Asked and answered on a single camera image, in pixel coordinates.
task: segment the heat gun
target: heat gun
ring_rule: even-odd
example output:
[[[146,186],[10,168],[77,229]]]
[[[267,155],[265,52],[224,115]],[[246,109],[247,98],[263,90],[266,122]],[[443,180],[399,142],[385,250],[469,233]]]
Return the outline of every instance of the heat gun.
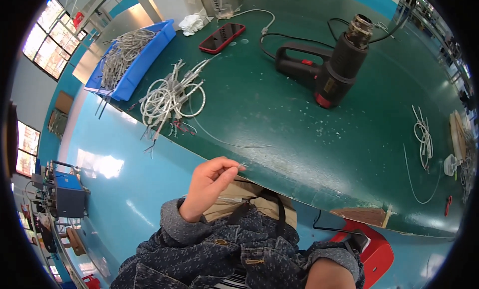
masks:
[[[338,106],[356,82],[356,75],[368,52],[373,27],[370,19],[357,14],[349,23],[348,30],[339,36],[333,50],[297,42],[286,43],[277,50],[276,57],[273,57],[276,70],[298,82],[314,87],[316,102],[321,107],[328,109]],[[319,56],[323,59],[323,64],[318,65],[311,60],[292,58],[288,56],[288,50]]]

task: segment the blue floor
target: blue floor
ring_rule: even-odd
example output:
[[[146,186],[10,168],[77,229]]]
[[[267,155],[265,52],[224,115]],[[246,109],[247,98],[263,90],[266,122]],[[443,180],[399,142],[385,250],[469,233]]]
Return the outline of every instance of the blue floor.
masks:
[[[157,140],[151,159],[150,154],[143,153],[150,142],[140,141],[144,126],[111,106],[98,120],[94,114],[99,101],[94,94],[87,95],[66,162],[81,167],[81,182],[91,191],[89,217],[82,220],[79,232],[88,256],[76,257],[77,268],[83,275],[93,271],[101,279],[102,287],[107,288],[120,264],[135,253],[140,242],[158,230],[161,204],[187,193],[191,173],[204,159],[165,137]],[[317,209],[299,202],[294,207],[300,249],[334,236],[333,232],[312,229]],[[344,220],[323,212],[318,225],[341,228]],[[422,287],[434,275],[451,245],[445,239],[376,230],[390,242],[395,260],[373,288]]]

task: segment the hand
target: hand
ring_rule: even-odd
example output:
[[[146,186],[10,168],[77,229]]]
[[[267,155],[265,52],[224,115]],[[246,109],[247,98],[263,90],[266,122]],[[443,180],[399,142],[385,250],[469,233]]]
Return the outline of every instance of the hand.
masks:
[[[237,161],[224,156],[197,166],[191,177],[188,196],[179,209],[183,219],[198,222],[203,212],[216,202],[221,192],[235,179],[238,169],[246,170]]]

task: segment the khaki pants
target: khaki pants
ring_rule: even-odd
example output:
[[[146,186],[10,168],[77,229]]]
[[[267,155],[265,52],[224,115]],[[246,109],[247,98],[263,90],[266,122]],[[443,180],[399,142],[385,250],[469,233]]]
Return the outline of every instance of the khaki pants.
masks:
[[[250,198],[257,197],[261,190],[262,187],[256,184],[233,181],[219,196],[226,198]],[[284,205],[286,223],[296,229],[296,211],[293,209],[291,199],[282,195],[279,195],[279,197]],[[276,202],[268,201],[262,197],[252,199],[250,202],[255,205],[262,214],[265,214],[276,220],[279,219],[278,204]],[[242,203],[243,202],[218,199],[217,202],[203,214],[208,221],[216,220],[218,218],[230,215]]]

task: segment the denim jacket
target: denim jacket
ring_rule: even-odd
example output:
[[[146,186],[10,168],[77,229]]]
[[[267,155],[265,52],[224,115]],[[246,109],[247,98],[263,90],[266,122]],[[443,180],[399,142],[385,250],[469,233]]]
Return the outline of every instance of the denim jacket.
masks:
[[[293,227],[286,225],[275,238],[278,220],[255,207],[238,224],[227,225],[228,217],[190,223],[178,212],[183,201],[163,204],[160,229],[123,262],[111,289],[209,288],[231,276],[239,263],[249,288],[304,288],[308,270],[319,258],[347,268],[356,288],[364,285],[359,255],[355,251],[353,256],[343,243],[315,242],[300,251]]]

